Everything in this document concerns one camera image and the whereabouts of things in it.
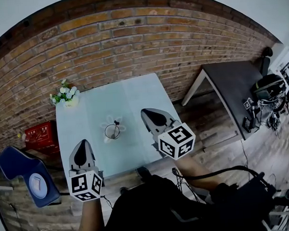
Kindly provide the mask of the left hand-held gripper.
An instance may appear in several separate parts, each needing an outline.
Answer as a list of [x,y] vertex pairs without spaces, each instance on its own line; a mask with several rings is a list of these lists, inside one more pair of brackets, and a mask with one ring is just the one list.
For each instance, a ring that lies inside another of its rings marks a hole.
[[[85,164],[84,149],[87,169],[81,169]],[[69,157],[69,167],[70,195],[81,202],[99,199],[103,178],[98,167],[95,166],[95,157],[91,145],[86,139],[81,140],[73,149]]]

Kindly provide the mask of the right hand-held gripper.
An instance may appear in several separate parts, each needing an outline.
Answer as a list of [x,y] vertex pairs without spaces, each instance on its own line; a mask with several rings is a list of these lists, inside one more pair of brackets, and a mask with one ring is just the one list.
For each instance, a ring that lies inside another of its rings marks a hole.
[[[141,118],[149,132],[158,134],[153,147],[163,158],[168,156],[178,160],[193,150],[195,134],[186,123],[181,123],[168,112],[156,108],[142,109]],[[171,122],[170,125],[159,132],[159,124],[168,122]]]

